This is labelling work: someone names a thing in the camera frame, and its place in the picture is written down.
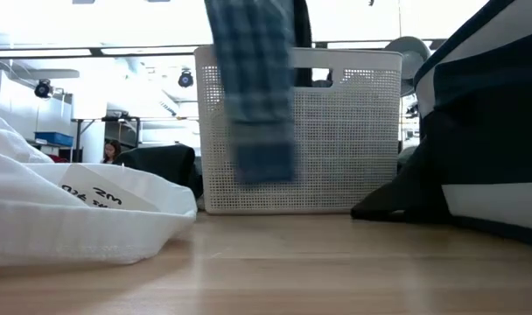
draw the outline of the white laundry basket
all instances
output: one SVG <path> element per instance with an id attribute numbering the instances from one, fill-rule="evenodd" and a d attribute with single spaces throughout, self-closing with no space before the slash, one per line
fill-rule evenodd
<path id="1" fill-rule="evenodd" d="M 343 213 L 395 176 L 399 53 L 295 49 L 295 67 L 332 69 L 334 83 L 296 88 L 297 180 L 255 187 L 235 182 L 213 49 L 201 47 L 194 55 L 210 214 Z"/>

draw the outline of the wooden table surface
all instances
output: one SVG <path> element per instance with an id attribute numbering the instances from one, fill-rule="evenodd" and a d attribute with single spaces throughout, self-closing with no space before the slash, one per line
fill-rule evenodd
<path id="1" fill-rule="evenodd" d="M 131 266 L 0 269 L 0 314 L 532 314 L 532 247 L 447 226 L 200 216 Z"/>

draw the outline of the plaid fabric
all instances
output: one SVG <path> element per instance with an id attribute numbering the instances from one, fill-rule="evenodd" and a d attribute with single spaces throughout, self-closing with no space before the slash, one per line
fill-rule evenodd
<path id="1" fill-rule="evenodd" d="M 246 184 L 294 176 L 293 2 L 206 0 L 225 88 L 236 177 Z"/>

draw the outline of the person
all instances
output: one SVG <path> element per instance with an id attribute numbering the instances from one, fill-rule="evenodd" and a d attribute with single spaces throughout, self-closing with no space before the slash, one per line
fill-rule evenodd
<path id="1" fill-rule="evenodd" d="M 112 164 L 116 157 L 122 152 L 121 145 L 116 140 L 111 140 L 105 143 L 105 157 L 102 160 L 104 164 Z"/>

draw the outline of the camera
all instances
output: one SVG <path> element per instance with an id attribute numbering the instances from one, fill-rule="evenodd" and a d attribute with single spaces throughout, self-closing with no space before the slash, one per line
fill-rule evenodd
<path id="1" fill-rule="evenodd" d="M 41 79 L 35 87 L 35 95 L 43 100 L 48 100 L 54 95 L 54 87 L 50 85 L 50 80 Z"/>
<path id="2" fill-rule="evenodd" d="M 178 84 L 182 88 L 189 88 L 194 84 L 193 75 L 190 73 L 190 70 L 183 70 L 178 78 Z"/>

